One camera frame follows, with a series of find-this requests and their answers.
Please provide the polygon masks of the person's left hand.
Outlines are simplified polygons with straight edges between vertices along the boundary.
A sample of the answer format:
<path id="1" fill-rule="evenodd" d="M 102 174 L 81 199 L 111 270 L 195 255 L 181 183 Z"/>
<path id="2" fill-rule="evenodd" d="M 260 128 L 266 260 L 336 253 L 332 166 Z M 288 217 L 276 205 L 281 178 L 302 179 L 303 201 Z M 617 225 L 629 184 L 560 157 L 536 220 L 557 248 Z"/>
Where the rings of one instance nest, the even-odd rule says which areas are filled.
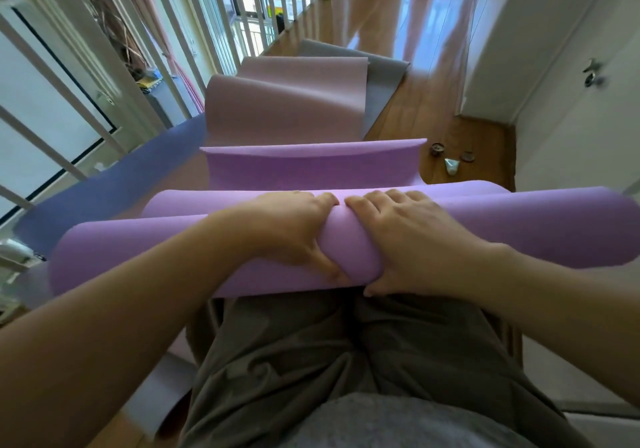
<path id="1" fill-rule="evenodd" d="M 233 230 L 248 234 L 244 245 L 249 247 L 251 258 L 310 269 L 304 266 L 305 250 L 320 248 L 317 238 L 338 204 L 332 193 L 274 192 L 223 212 Z"/>

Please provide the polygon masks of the person's right hand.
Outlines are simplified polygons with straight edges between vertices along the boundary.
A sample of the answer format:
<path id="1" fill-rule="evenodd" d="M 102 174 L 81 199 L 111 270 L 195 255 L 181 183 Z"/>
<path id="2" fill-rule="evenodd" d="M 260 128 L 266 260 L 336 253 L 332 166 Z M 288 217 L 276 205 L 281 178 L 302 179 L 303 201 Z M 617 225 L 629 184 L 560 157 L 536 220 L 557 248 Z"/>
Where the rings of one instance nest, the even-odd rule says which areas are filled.
<path id="1" fill-rule="evenodd" d="M 361 224 L 362 197 L 345 199 Z M 416 225 L 362 224 L 380 250 L 383 272 L 396 272 L 397 294 L 470 299 L 471 282 L 487 277 L 503 245 L 477 237 L 448 213 L 414 217 Z"/>

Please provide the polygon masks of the purple yoga mat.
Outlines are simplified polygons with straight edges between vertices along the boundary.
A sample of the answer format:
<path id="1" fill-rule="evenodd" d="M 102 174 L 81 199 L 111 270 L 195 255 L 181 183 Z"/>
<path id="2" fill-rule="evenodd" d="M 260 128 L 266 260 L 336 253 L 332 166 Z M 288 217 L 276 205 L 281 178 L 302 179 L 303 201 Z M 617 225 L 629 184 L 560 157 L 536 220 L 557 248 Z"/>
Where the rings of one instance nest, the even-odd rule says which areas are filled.
<path id="1" fill-rule="evenodd" d="M 425 139 L 272 146 L 203 147 L 199 169 L 155 194 L 139 218 L 96 219 L 71 228 L 49 259 L 55 296 L 180 233 L 214 211 L 270 191 L 329 192 L 338 199 L 372 190 L 421 191 L 466 229 L 572 268 L 620 266 L 640 256 L 640 206 L 605 187 L 511 193 L 472 180 L 427 185 Z"/>

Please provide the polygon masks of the person's left forearm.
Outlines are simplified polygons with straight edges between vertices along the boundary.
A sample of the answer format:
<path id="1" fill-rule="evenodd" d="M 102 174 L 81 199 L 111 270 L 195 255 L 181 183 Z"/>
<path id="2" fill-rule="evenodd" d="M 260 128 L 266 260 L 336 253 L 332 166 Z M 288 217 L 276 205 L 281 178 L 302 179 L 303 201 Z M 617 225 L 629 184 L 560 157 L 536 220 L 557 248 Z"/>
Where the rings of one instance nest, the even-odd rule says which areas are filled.
<path id="1" fill-rule="evenodd" d="M 262 233 L 213 214 L 0 329 L 0 448 L 91 443 Z"/>

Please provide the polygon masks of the person's right forearm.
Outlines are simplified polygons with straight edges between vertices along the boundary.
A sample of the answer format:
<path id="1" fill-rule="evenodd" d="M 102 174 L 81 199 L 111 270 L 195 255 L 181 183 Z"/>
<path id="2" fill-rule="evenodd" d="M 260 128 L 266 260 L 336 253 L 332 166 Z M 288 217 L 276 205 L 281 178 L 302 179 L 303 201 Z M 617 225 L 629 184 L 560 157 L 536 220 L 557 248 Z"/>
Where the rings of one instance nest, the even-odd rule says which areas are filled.
<path id="1" fill-rule="evenodd" d="M 640 292 L 491 244 L 483 304 L 640 408 Z"/>

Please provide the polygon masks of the grey-brown shorts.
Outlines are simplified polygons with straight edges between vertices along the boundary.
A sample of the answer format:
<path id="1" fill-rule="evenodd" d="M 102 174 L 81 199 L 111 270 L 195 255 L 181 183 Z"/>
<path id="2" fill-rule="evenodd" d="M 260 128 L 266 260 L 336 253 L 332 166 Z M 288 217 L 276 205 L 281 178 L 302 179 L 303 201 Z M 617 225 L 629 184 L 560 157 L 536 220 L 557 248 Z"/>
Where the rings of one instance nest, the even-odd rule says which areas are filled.
<path id="1" fill-rule="evenodd" d="M 179 448 L 274 448 L 350 394 L 475 412 L 536 448 L 592 448 L 465 302 L 360 289 L 225 301 L 193 386 Z"/>

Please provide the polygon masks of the grey yoga mat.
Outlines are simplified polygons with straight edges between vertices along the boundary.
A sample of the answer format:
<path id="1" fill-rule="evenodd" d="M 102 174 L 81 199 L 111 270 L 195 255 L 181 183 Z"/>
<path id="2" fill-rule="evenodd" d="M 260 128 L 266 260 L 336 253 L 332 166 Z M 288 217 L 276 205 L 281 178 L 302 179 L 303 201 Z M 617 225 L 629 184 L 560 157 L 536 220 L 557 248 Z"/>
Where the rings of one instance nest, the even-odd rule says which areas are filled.
<path id="1" fill-rule="evenodd" d="M 359 138 L 364 139 L 380 113 L 388 104 L 403 80 L 409 62 L 366 53 L 356 49 L 338 47 L 315 40 L 305 39 L 298 46 L 300 57 L 366 57 L 367 83 L 365 112 Z"/>

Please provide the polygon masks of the grey shirt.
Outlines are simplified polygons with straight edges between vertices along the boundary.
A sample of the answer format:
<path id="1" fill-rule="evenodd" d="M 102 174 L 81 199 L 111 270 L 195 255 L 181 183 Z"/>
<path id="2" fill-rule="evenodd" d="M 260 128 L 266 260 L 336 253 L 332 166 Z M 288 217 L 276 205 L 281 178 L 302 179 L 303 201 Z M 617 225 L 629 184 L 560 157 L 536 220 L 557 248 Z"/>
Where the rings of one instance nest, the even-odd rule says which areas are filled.
<path id="1" fill-rule="evenodd" d="M 350 394 L 329 401 L 274 448 L 536 448 L 510 428 L 413 397 Z"/>

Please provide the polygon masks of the pink yoga mat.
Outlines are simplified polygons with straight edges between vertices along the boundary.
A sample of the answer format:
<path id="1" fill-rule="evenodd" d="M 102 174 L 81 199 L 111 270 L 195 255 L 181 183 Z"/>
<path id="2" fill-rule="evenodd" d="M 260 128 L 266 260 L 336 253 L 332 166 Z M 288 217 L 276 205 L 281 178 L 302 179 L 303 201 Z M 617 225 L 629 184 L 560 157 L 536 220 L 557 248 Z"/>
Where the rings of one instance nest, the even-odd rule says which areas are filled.
<path id="1" fill-rule="evenodd" d="M 213 75 L 203 114 L 108 169 L 108 198 L 122 198 L 107 217 L 135 217 L 162 190 L 203 190 L 201 147 L 361 141 L 368 69 L 366 57 L 248 57 L 235 76 Z"/>

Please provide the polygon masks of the white door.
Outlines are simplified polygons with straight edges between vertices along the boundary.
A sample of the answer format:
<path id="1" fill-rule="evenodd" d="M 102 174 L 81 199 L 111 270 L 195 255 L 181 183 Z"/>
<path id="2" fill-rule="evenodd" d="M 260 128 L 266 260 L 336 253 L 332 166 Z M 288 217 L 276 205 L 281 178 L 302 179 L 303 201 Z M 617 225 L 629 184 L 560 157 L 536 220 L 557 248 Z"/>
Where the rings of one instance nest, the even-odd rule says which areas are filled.
<path id="1" fill-rule="evenodd" d="M 603 89 L 584 87 L 592 57 Z M 640 0 L 594 1 L 519 113 L 515 185 L 603 185 L 640 201 Z"/>

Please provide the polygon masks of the sheer pink curtain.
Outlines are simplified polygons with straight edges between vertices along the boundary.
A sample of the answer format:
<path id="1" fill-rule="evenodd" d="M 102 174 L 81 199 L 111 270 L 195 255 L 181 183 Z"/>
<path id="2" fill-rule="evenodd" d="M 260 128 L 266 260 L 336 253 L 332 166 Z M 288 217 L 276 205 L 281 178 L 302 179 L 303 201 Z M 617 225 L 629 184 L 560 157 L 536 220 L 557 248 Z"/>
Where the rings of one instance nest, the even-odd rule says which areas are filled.
<path id="1" fill-rule="evenodd" d="M 462 16 L 463 0 L 403 0 L 394 56 L 432 71 Z"/>

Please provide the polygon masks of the blue yoga mat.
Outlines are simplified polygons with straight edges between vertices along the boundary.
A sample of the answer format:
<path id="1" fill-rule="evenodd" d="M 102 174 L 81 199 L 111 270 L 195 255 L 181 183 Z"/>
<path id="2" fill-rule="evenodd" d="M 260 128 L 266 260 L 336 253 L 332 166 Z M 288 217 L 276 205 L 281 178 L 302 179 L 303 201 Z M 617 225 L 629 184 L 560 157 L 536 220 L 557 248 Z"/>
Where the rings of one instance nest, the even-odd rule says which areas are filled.
<path id="1" fill-rule="evenodd" d="M 188 119 L 149 140 L 105 171 L 38 203 L 18 220 L 13 234 L 46 257 L 72 227 L 113 218 L 134 206 L 204 144 L 205 115 Z"/>

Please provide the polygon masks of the black framed white screen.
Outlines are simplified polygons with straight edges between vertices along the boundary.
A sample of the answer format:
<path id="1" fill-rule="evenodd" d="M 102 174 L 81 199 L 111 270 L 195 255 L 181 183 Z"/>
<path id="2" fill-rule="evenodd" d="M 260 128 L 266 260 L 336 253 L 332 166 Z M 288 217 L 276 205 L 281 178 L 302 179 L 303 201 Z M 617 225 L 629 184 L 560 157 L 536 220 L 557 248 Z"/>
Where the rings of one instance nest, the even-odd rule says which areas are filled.
<path id="1" fill-rule="evenodd" d="M 95 85 L 84 86 L 73 76 L 59 53 L 34 27 L 36 17 L 27 3 L 2 4 L 0 16 L 100 126 L 110 135 L 117 133 L 117 126 L 95 101 L 101 98 Z M 34 200 L 46 187 L 68 174 L 68 170 L 13 129 L 1 116 L 3 109 L 76 167 L 104 142 L 100 133 L 0 31 L 0 185 L 25 201 Z"/>

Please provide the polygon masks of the white stair railing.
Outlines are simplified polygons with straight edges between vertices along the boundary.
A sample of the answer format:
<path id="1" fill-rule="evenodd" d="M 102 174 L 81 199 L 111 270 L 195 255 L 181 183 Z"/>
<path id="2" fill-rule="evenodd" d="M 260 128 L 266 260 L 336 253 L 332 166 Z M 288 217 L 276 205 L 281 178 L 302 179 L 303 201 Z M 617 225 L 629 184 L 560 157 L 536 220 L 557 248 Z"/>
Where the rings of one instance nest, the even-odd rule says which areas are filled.
<path id="1" fill-rule="evenodd" d="M 100 124 L 89 108 L 11 24 L 0 16 L 0 32 L 101 135 L 104 144 L 119 156 L 119 160 L 107 170 L 87 177 L 82 170 L 64 160 L 55 149 L 43 142 L 39 135 L 27 133 L 27 140 L 66 170 L 67 174 L 76 177 L 76 183 L 55 190 L 53 194 L 48 188 L 44 200 L 36 204 L 21 199 L 9 190 L 2 190 L 5 198 L 26 211 L 26 217 L 20 219 L 14 229 L 18 239 L 34 252 L 51 258 L 57 243 L 72 227 L 90 221 L 136 215 L 160 186 L 169 184 L 169 179 L 182 180 L 182 176 L 188 178 L 190 170 L 196 164 L 204 164 L 199 151 L 200 143 L 195 142 L 196 137 L 204 136 L 195 133 L 197 130 L 204 130 L 204 121 L 191 118 L 187 119 L 187 124 L 167 130 L 158 113 L 141 96 L 141 92 L 134 91 L 134 85 L 124 78 L 123 71 L 113 71 L 114 78 L 109 81 L 106 72 L 116 66 L 115 53 L 108 50 L 107 39 L 99 37 L 98 25 L 92 23 L 81 0 L 29 1 L 49 22 L 59 39 L 65 41 L 69 51 L 76 53 L 76 60 L 85 73 L 91 75 L 92 72 L 102 72 L 97 77 L 92 76 L 100 89 L 118 86 L 121 101 L 116 103 L 116 108 L 125 120 L 124 130 L 138 134 L 141 138 L 148 138 L 131 153 L 126 153 L 113 136 L 100 130 Z"/>

